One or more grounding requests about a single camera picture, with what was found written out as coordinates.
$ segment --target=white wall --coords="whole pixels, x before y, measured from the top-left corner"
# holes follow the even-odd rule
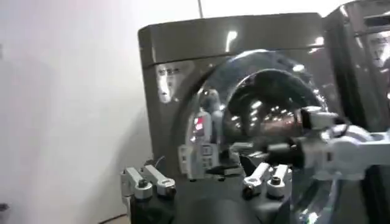
[[[204,17],[318,12],[328,15],[352,0],[202,0]]]
[[[119,171],[151,154],[137,29],[194,0],[0,0],[0,201],[11,224],[124,212]]]

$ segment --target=white robotic arm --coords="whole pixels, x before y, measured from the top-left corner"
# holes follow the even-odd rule
[[[314,169],[318,180],[362,180],[370,166],[390,165],[389,131],[370,133],[358,126],[335,124],[331,113],[305,110],[304,115],[307,118],[302,120],[310,123],[306,124],[311,127],[309,134],[293,143],[270,145],[269,163]]]

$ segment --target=front-load washing machine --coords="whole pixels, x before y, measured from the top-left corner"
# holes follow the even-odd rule
[[[390,126],[389,12],[388,0],[354,1],[325,19],[325,40],[344,112],[353,124],[369,131],[386,131]],[[363,221],[364,213],[357,212],[354,223],[390,223],[390,169],[371,167],[361,190],[364,216],[369,219]]]
[[[236,168],[231,151],[240,142],[245,148],[248,142],[265,144],[300,135],[293,113],[302,107],[341,113],[322,31],[316,13],[195,19],[139,31],[154,158],[177,181],[178,198],[187,201],[178,206],[181,219],[207,223],[204,217],[215,215],[210,214],[215,207],[231,201],[241,207],[233,193],[222,192],[239,189],[240,181],[225,187],[219,184],[228,180],[202,185],[212,181],[209,171],[215,167]],[[322,194],[330,193],[327,190],[322,188]],[[320,220],[320,211],[312,213],[297,219],[313,221],[315,214]],[[264,211],[256,216],[264,223],[271,220]]]

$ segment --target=white mechanical bracket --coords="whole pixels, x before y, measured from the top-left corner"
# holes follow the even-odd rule
[[[122,197],[133,196],[144,200],[153,196],[152,184],[146,181],[134,168],[129,167],[121,174]]]
[[[260,163],[253,174],[245,177],[243,180],[243,197],[250,199],[261,193],[261,187],[265,180],[269,178],[270,165],[268,163]]]
[[[172,198],[176,194],[175,180],[165,177],[154,166],[147,165],[143,169],[145,179],[156,185],[159,196]]]
[[[278,165],[275,174],[267,181],[267,193],[274,198],[282,198],[285,195],[285,178],[288,174],[287,165]]]

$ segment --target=bolt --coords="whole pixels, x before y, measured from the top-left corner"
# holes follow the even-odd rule
[[[280,179],[279,177],[273,176],[273,177],[271,178],[271,184],[272,184],[272,185],[279,185],[280,182],[282,182],[282,181],[281,181],[281,179]]]
[[[246,186],[244,189],[243,189],[243,197],[248,200],[248,199],[251,199],[253,196],[254,196],[254,192],[253,192],[253,187],[252,186]]]
[[[145,179],[139,180],[138,187],[143,188],[147,186],[147,181]]]

